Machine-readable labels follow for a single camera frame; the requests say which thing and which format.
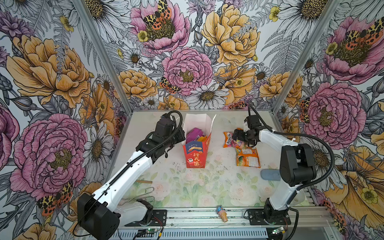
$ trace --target snack package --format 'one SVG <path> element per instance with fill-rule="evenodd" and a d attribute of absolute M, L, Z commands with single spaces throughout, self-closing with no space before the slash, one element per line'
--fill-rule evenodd
<path fill-rule="evenodd" d="M 235 148 L 242 149 L 245 146 L 243 141 L 240 141 L 240 140 L 235 141 L 233 139 L 233 132 L 223 132 L 223 133 L 225 135 L 225 143 L 223 147 L 235 147 Z"/>
<path fill-rule="evenodd" d="M 257 149 L 251 148 L 236 148 L 236 165 L 243 167 L 258 167 L 260 168 L 259 154 Z"/>

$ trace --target pink peony flower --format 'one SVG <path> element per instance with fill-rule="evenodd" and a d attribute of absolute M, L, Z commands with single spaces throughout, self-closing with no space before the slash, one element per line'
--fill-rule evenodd
<path fill-rule="evenodd" d="M 19 123 L 12 113 L 0 106 L 0 170 L 8 163 L 12 152 L 12 141 L 19 134 Z"/>
<path fill-rule="evenodd" d="M 17 168 L 10 178 L 11 189 L 38 200 L 55 195 L 69 181 L 77 187 L 85 175 L 81 165 L 87 139 L 82 125 L 66 114 L 32 123 L 14 146 Z"/>
<path fill-rule="evenodd" d="M 193 48 L 176 49 L 171 57 L 163 60 L 162 64 L 164 77 L 171 85 L 178 86 L 182 95 L 188 96 L 192 90 L 202 85 L 209 85 L 212 81 L 211 60 Z"/>
<path fill-rule="evenodd" d="M 359 44 L 354 50 L 347 50 L 345 34 L 356 30 L 362 32 L 368 29 L 374 21 L 358 21 L 358 18 L 347 17 L 328 38 L 328 48 L 325 58 L 318 64 L 318 70 L 327 76 L 331 75 L 340 81 L 349 81 L 352 84 L 362 84 L 375 76 L 384 67 L 384 38 L 373 45 Z"/>
<path fill-rule="evenodd" d="M 189 18 L 185 17 L 183 13 L 180 12 L 180 8 L 177 4 L 175 6 L 172 5 L 172 3 L 168 0 L 168 7 L 172 10 L 172 16 L 170 19 L 170 24 L 174 27 L 174 30 L 168 30 L 168 32 L 163 32 L 164 37 L 158 38 L 158 36 L 154 36 L 153 39 L 148 35 L 148 38 L 145 38 L 143 41 L 144 46 L 146 47 L 146 50 L 149 52 L 149 54 L 152 55 L 158 55 L 163 52 L 169 52 L 175 50 L 179 46 L 184 46 L 188 42 L 189 38 L 189 29 L 190 29 L 190 22 Z M 133 34 L 143 33 L 145 31 L 145 34 L 148 34 L 147 31 L 147 25 L 144 23 L 143 18 L 148 15 L 153 15 L 157 11 L 157 4 L 152 7 L 148 5 L 146 8 L 144 8 L 142 5 L 140 5 L 140 8 L 132 8 L 131 10 L 131 25 L 133 27 L 131 28 L 131 31 Z"/>
<path fill-rule="evenodd" d="M 366 120 L 360 94 L 347 83 L 322 83 L 310 97 L 308 115 L 310 121 L 304 125 L 306 134 L 324 139 L 333 149 L 349 146 L 363 130 Z"/>

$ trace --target open paper box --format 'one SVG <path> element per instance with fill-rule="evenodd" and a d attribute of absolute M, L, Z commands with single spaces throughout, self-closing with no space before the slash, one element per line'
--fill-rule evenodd
<path fill-rule="evenodd" d="M 211 119 L 207 114 L 189 114 L 185 115 L 184 127 L 185 136 L 193 128 L 197 127 L 204 132 L 204 136 L 208 136 L 204 142 L 191 141 L 181 144 L 184 148 L 185 161 L 187 168 L 205 168 L 207 161 L 208 147 L 211 140 L 212 125 L 216 115 Z"/>

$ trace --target white daisy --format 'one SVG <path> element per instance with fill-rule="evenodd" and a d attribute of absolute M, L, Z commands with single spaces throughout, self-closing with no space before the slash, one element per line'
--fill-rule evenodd
<path fill-rule="evenodd" d="M 101 122 L 99 131 L 91 127 L 91 141 L 84 145 L 84 162 L 86 182 L 102 182 L 109 164 L 109 155 L 113 148 L 112 135 L 107 132 L 107 124 Z"/>
<path fill-rule="evenodd" d="M 24 17 L 34 17 L 41 9 L 36 0 L 3 0 L 5 7 Z"/>
<path fill-rule="evenodd" d="M 288 116 L 289 107 L 286 103 L 282 103 L 277 112 L 277 117 L 279 120 L 282 120 Z"/>
<path fill-rule="evenodd" d="M 132 7 L 140 6 L 140 4 L 145 8 L 148 6 L 148 4 L 154 7 L 156 4 L 156 0 L 131 0 Z"/>
<path fill-rule="evenodd" d="M 307 137 L 303 137 L 301 143 L 307 143 L 313 150 L 313 157 L 316 167 L 316 180 L 328 171 L 331 159 L 329 152 L 322 144 Z M 335 165 L 342 165 L 343 163 L 343 159 L 335 159 Z M 339 172 L 339 170 L 334 167 L 331 175 L 317 184 L 317 189 L 323 192 L 328 191 L 330 188 L 334 190 L 334 186 L 330 183 L 329 178 L 331 178 L 332 182 L 340 189 L 344 188 L 343 184 L 347 184 L 347 180 L 343 174 L 341 174 L 341 172 Z"/>
<path fill-rule="evenodd" d="M 73 1 L 59 0 L 63 14 L 69 19 L 71 26 L 78 26 L 81 37 L 85 37 L 85 29 Z M 106 42 L 119 41 L 124 37 L 129 22 L 129 2 L 127 0 L 85 0 L 88 10 L 96 23 L 98 33 Z"/>
<path fill-rule="evenodd" d="M 277 31 L 284 31 L 284 38 L 292 34 L 304 42 L 313 30 L 327 0 L 283 0 L 277 17 L 283 22 Z"/>
<path fill-rule="evenodd" d="M 157 100 L 155 97 L 144 98 L 142 102 L 143 105 L 149 109 L 157 109 L 159 106 L 159 100 Z"/>
<path fill-rule="evenodd" d="M 312 53 L 309 59 L 305 62 L 302 71 L 304 73 L 311 71 L 311 69 L 314 67 L 315 63 L 317 62 L 317 60 L 318 60 L 318 57 L 316 56 L 316 54 Z"/>
<path fill-rule="evenodd" d="M 352 0 L 351 7 L 353 10 L 350 15 L 359 17 L 359 21 L 367 18 L 369 23 L 384 16 L 384 1 L 383 0 Z"/>
<path fill-rule="evenodd" d="M 123 55 L 124 61 L 131 67 L 139 67 L 143 63 L 140 49 L 129 49 Z"/>
<path fill-rule="evenodd" d="M 257 82 L 264 81 L 272 75 L 272 71 L 268 67 L 260 67 L 255 72 Z"/>
<path fill-rule="evenodd" d="M 224 106 L 225 99 L 222 98 L 229 94 L 228 88 L 218 89 L 219 84 L 212 84 L 209 88 L 202 85 L 196 90 L 192 90 L 189 97 L 185 99 L 190 109 L 218 109 Z"/>

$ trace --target floral tablecloth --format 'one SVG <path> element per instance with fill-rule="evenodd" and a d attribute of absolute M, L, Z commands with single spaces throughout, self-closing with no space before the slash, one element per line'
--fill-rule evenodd
<path fill-rule="evenodd" d="M 258 207 L 271 196 L 279 184 L 276 181 L 266 181 L 260 177 L 264 168 L 277 169 L 280 155 L 268 145 L 258 143 L 261 168 L 236 166 L 235 148 L 223 148 L 224 131 L 232 131 L 242 126 L 247 112 L 206 112 L 211 117 L 217 114 L 212 128 L 206 168 L 186 168 L 184 152 L 181 145 L 176 145 L 166 159 L 159 158 L 155 164 L 139 177 L 150 180 L 152 184 L 137 183 L 127 191 L 125 197 L 134 197 L 145 192 L 148 187 L 155 191 L 150 195 L 155 197 L 154 207 Z M 141 133 L 139 125 L 155 126 L 163 112 L 134 113 L 127 133 L 127 143 L 143 138 L 147 132 Z M 273 125 L 268 112 L 261 112 L 267 124 Z M 130 147 L 124 142 L 118 159 L 130 155 Z M 301 205 L 309 205 L 305 200 Z"/>

